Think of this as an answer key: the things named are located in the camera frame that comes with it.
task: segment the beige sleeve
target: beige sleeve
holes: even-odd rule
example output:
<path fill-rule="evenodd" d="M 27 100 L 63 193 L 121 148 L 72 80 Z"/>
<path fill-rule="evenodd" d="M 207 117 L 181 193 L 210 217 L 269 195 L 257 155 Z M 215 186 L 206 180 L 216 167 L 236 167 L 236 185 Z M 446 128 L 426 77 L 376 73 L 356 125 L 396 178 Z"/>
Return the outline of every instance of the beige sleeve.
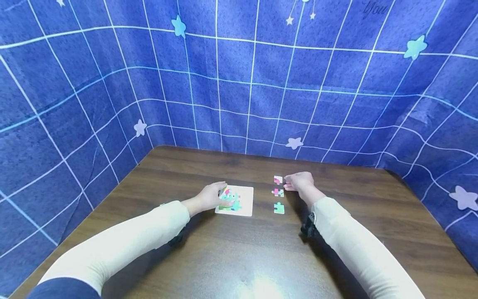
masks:
<path fill-rule="evenodd" d="M 189 212 L 179 201 L 127 220 L 91 237 L 63 254 L 38 284 L 58 277 L 86 282 L 101 296 L 103 284 L 127 264 L 161 247 L 189 222 Z"/>
<path fill-rule="evenodd" d="M 315 227 L 372 299 L 424 298 L 388 249 L 338 202 L 312 206 Z"/>

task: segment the right hand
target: right hand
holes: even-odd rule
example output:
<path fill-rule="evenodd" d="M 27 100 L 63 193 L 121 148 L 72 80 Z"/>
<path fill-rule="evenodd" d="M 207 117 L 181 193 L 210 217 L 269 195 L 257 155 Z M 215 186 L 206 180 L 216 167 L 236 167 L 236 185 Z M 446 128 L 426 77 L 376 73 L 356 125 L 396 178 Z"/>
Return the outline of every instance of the right hand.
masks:
<path fill-rule="evenodd" d="M 299 192 L 300 198 L 311 208 L 315 202 L 326 197 L 314 186 L 314 178 L 310 172 L 298 172 L 285 176 L 284 189 Z"/>
<path fill-rule="evenodd" d="M 304 190 L 306 187 L 314 185 L 314 178 L 310 172 L 298 172 L 292 175 L 285 176 L 284 189 L 287 191 L 298 191 Z"/>

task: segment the fabric backdrop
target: fabric backdrop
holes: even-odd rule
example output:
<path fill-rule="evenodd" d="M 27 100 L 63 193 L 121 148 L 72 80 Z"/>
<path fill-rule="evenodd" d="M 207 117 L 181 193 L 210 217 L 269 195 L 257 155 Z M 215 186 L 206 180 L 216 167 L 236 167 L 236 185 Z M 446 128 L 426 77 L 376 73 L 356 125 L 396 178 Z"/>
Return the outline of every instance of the fabric backdrop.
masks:
<path fill-rule="evenodd" d="M 389 169 L 476 269 L 477 12 L 3 0 L 0 295 L 163 144 Z"/>

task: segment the wooden table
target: wooden table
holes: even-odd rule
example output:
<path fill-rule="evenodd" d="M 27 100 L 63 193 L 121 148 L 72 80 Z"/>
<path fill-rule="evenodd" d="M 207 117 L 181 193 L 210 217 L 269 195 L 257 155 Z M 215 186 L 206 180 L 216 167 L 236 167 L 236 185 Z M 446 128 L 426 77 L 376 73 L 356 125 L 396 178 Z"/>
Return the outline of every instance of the wooden table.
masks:
<path fill-rule="evenodd" d="M 194 217 L 183 243 L 149 252 L 110 279 L 104 298 L 366 298 L 319 237 L 303 242 L 296 193 L 271 194 L 273 176 L 310 171 L 316 186 L 372 231 L 425 297 L 476 298 L 478 276 L 415 195 L 385 170 L 175 147 L 152 150 L 14 293 L 24 298 L 69 248 L 102 230 L 226 180 L 254 187 L 252 217 Z M 274 214 L 280 200 L 285 214 Z"/>

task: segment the green puzzle piece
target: green puzzle piece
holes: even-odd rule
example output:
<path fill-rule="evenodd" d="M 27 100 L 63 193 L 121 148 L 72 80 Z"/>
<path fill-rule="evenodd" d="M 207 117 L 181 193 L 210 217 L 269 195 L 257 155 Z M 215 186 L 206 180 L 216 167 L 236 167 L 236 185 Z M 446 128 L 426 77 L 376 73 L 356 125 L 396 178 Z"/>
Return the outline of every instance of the green puzzle piece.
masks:
<path fill-rule="evenodd" d="M 276 214 L 284 214 L 284 205 L 281 202 L 274 203 L 274 213 Z"/>

